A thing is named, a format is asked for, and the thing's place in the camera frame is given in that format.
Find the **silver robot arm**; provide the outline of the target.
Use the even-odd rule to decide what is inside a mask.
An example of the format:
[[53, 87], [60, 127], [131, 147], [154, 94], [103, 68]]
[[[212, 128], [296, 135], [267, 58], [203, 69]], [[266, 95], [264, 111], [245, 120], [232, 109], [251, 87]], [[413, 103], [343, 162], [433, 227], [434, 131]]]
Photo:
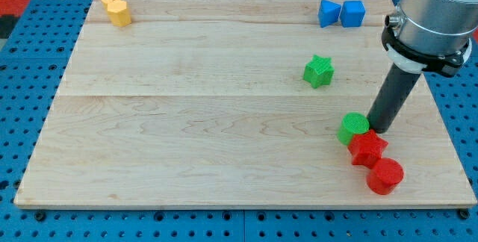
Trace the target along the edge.
[[399, 0], [385, 17], [382, 44], [395, 66], [454, 76], [471, 55], [477, 0]]

